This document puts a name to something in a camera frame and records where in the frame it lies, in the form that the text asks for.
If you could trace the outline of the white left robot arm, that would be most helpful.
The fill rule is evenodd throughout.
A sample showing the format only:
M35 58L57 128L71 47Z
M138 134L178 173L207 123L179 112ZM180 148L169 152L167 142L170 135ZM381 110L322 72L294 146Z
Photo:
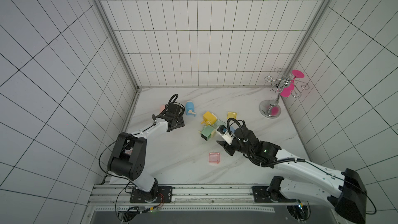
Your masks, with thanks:
M164 109L152 116L152 124L135 133L122 132L113 147L103 172L107 175L127 179L137 190L155 198L158 194L158 181L145 171L146 150L149 141L184 127L183 114L185 107L178 103L178 94L174 94Z

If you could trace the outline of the clear pink sharpener tray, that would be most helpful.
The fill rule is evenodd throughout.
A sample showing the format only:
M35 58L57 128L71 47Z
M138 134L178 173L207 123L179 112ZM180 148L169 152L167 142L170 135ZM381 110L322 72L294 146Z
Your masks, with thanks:
M208 162L212 164L219 164L221 161L221 154L219 152L210 152L208 155Z

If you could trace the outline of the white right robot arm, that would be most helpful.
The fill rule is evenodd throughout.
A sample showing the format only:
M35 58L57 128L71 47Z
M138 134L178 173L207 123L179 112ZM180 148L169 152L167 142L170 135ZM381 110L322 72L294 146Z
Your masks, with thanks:
M230 155L236 152L259 168L278 169L297 177L300 181L274 176L266 189L272 202L302 200L329 207L355 224L364 224L367 203L371 202L358 172L322 167L297 157L280 146L260 141L243 120L229 118L217 128L222 140L220 146Z

